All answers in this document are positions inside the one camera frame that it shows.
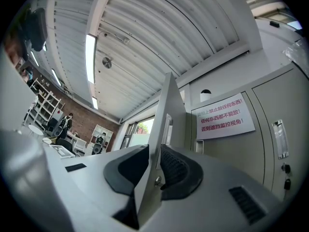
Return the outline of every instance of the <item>brown wall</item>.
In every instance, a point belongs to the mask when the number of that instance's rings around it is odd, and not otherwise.
[[[48,79],[45,78],[43,75],[41,77],[41,73],[39,73],[38,70],[33,69],[33,80],[35,80],[36,78],[38,78],[39,81],[41,81],[43,78],[48,81]],[[89,143],[92,137],[92,132],[97,124],[110,131],[113,131],[112,138],[106,150],[107,152],[109,152],[112,149],[116,134],[118,133],[119,125],[84,108],[83,106],[66,96],[66,94],[62,93],[51,82],[49,83],[50,85],[47,90],[52,91],[57,97],[57,99],[61,99],[61,101],[65,103],[64,107],[62,108],[64,115],[69,115],[69,113],[73,113],[72,130],[76,131],[81,139]]]

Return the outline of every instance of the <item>white corrugated ceiling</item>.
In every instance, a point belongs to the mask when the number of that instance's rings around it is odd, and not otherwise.
[[[46,8],[46,1],[35,4]],[[84,43],[92,2],[55,0],[52,28],[68,85],[89,102]],[[239,40],[216,0],[108,0],[98,35],[95,93],[99,108],[117,118],[158,92],[166,73],[177,78]],[[46,69],[56,65],[49,51],[36,55]],[[112,60],[111,69],[103,57]]]

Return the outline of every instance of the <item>round metal ceiling fixture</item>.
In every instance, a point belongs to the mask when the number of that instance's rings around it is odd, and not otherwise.
[[[102,63],[107,69],[110,69],[112,67],[112,62],[109,58],[103,58]]]

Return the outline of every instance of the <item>round table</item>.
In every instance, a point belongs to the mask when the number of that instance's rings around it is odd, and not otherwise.
[[[38,136],[43,136],[43,132],[39,128],[37,128],[37,127],[35,127],[33,125],[28,125],[28,127],[31,130],[29,135],[32,134],[32,136],[34,136],[34,134],[37,134]]]
[[[43,142],[43,143],[46,143],[46,144],[48,144],[48,145],[50,145],[50,144],[52,143],[52,140],[50,140],[48,137],[44,137],[44,138],[42,139],[42,142]]]

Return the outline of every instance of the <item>black chair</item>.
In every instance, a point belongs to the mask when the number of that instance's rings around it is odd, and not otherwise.
[[[42,125],[42,127],[47,131],[53,131],[57,123],[58,120],[51,118],[51,120],[47,122],[47,125]]]
[[[56,141],[56,145],[61,145],[61,146],[65,147],[69,152],[76,155],[75,152],[73,151],[73,145],[69,141],[62,139],[62,138],[59,138]]]

